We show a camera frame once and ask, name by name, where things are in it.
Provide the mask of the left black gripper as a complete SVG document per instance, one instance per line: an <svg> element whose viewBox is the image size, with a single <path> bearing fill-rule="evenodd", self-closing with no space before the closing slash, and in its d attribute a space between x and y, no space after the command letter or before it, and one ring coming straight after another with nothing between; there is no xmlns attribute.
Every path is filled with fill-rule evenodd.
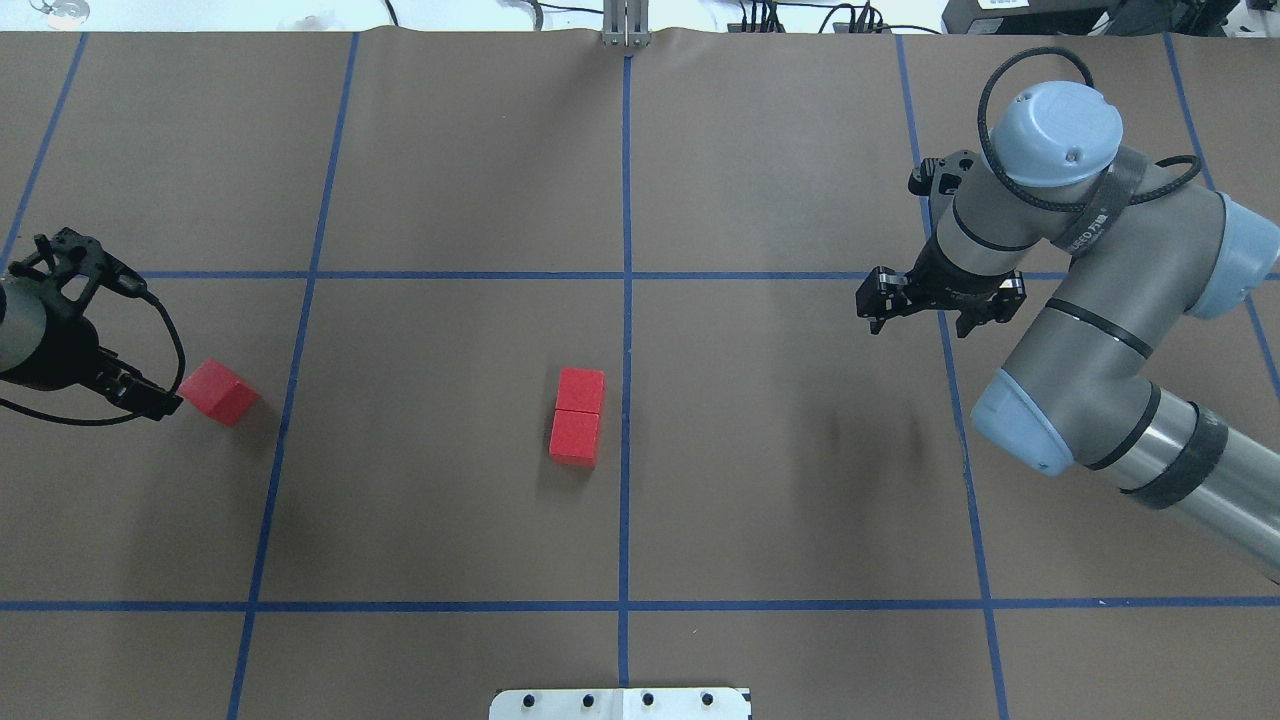
<svg viewBox="0 0 1280 720"><path fill-rule="evenodd" d="M84 386L101 392L113 382L111 404L150 420L170 416L184 402L175 389L125 372L83 318L67 323L49 315L5 315L1 351L1 379L14 386L46 392Z"/></svg>

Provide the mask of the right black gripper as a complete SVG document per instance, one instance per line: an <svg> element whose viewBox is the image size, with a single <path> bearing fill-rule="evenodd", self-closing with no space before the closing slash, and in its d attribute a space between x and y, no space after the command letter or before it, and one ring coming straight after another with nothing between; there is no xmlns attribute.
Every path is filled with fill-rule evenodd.
<svg viewBox="0 0 1280 720"><path fill-rule="evenodd" d="M966 338L988 323L1009 323L1027 301L1025 278L1012 270L1004 275L978 275L951 261L932 234L911 270L873 268L855 292L859 318L877 336L887 322L924 310L955 310L956 336Z"/></svg>

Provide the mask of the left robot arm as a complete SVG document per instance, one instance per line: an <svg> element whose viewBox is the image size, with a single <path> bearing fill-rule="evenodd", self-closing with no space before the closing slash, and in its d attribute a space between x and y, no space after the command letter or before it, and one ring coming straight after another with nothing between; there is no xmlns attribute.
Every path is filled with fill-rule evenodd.
<svg viewBox="0 0 1280 720"><path fill-rule="evenodd" d="M3 279L3 382L54 392L81 386L123 409L119 416L88 419L59 416L3 400L3 406L23 416L63 427L113 427L136 419L160 421L183 404L178 387L186 373L186 348L163 302L145 281L113 290L128 299L140 299L160 315L175 350L175 379L169 388L156 386L141 370L101 346L95 325L73 311L70 318L55 316L54 302L42 297L35 281Z"/></svg>

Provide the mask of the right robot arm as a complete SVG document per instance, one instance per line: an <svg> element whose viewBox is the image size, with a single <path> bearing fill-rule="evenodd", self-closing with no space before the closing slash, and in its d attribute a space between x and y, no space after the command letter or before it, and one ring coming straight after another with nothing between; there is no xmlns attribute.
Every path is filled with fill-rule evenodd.
<svg viewBox="0 0 1280 720"><path fill-rule="evenodd" d="M1007 322L1038 243L1068 274L972 409L993 445L1047 477L1078 465L1129 500L1196 521L1277 579L1277 454L1143 368L1183 316L1242 304L1277 260L1277 227L1228 195L1176 184L1123 143L1089 85L1023 90L978 152L922 163L909 188L932 227L914 266L873 269L856 293L891 318L957 311L957 333Z"/></svg>

